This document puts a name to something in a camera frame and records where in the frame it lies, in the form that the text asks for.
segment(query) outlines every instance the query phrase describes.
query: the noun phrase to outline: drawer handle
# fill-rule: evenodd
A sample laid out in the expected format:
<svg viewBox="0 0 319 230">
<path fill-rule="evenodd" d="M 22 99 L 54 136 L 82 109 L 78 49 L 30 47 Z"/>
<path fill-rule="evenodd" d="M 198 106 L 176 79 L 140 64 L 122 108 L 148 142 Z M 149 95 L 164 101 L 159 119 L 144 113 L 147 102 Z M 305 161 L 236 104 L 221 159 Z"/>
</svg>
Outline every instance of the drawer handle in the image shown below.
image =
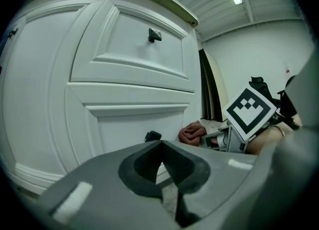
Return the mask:
<svg viewBox="0 0 319 230">
<path fill-rule="evenodd" d="M 160 31 L 149 28 L 149 41 L 153 43 L 155 42 L 155 40 L 161 41 Z"/>
</svg>

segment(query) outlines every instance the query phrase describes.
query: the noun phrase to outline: white wall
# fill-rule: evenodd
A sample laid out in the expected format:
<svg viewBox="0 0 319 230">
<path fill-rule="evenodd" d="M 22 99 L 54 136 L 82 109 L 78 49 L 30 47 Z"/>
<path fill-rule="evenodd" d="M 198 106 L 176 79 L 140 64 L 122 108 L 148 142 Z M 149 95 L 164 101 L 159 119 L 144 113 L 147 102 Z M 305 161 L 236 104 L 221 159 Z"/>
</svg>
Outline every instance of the white wall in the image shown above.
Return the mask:
<svg viewBox="0 0 319 230">
<path fill-rule="evenodd" d="M 206 41 L 216 60 L 229 100 L 253 77 L 263 77 L 273 98 L 285 88 L 290 67 L 297 74 L 314 48 L 302 21 L 277 21 L 242 28 Z"/>
</svg>

